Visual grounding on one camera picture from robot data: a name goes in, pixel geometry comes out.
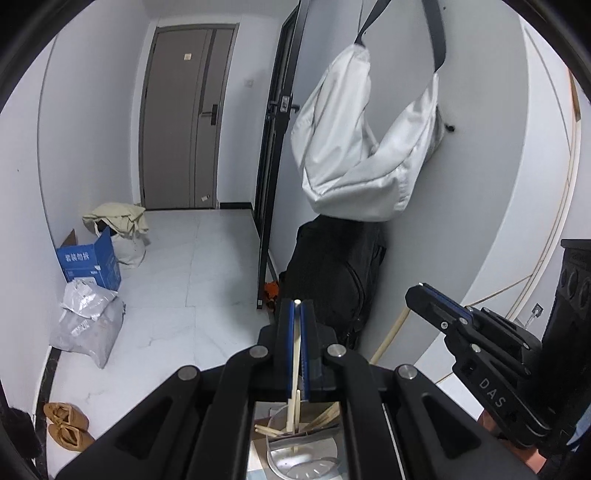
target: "blue cardboard box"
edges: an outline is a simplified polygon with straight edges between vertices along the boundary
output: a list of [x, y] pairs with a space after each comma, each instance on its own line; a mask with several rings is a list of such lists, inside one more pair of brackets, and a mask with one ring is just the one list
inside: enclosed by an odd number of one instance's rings
[[93, 244], [60, 247], [56, 249], [56, 253], [67, 281], [79, 277], [93, 277], [100, 287], [109, 290], [119, 289], [121, 272], [113, 252], [109, 228], [106, 228]]

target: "brown slipper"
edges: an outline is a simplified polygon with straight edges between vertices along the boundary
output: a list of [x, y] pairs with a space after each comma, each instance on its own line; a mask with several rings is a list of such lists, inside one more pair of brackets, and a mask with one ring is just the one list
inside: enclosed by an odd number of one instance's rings
[[80, 430], [88, 430], [88, 418], [72, 404], [46, 403], [43, 405], [43, 413], [48, 420], [56, 425], [68, 425]]
[[83, 432], [69, 425], [51, 424], [48, 427], [49, 435], [56, 443], [72, 452], [84, 452], [94, 443], [94, 438], [88, 432]]

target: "black backpack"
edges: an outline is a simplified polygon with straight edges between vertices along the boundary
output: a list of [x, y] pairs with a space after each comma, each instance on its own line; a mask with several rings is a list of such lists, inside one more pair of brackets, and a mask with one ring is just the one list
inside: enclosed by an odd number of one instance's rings
[[298, 229], [294, 253], [279, 277], [280, 299], [312, 300], [317, 321], [355, 349], [385, 254], [382, 223], [320, 215]]

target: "broom handle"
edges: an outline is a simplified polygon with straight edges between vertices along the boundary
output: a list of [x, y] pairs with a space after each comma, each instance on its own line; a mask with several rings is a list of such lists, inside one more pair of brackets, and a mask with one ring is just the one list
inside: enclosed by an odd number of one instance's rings
[[396, 319], [396, 322], [394, 322], [394, 325], [392, 325], [392, 328], [390, 329], [390, 331], [386, 335], [386, 338], [384, 339], [382, 344], [378, 347], [378, 349], [375, 351], [373, 357], [369, 360], [369, 363], [371, 365], [375, 365], [376, 363], [378, 363], [379, 359], [382, 358], [382, 355], [388, 349], [388, 347], [390, 346], [390, 343], [392, 343], [392, 340], [394, 340], [394, 337], [396, 336], [396, 334], [398, 333], [398, 331], [402, 327], [402, 324], [407, 319], [409, 314], [410, 314], [410, 309], [405, 305], [402, 312], [400, 313], [400, 315]]

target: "gray plastic bag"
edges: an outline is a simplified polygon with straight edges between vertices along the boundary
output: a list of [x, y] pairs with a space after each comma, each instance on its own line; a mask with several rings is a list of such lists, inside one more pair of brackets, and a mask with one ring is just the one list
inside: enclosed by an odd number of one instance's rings
[[119, 297], [110, 302], [95, 319], [64, 309], [53, 328], [50, 345], [66, 352], [88, 355], [104, 368], [123, 324], [125, 304]]

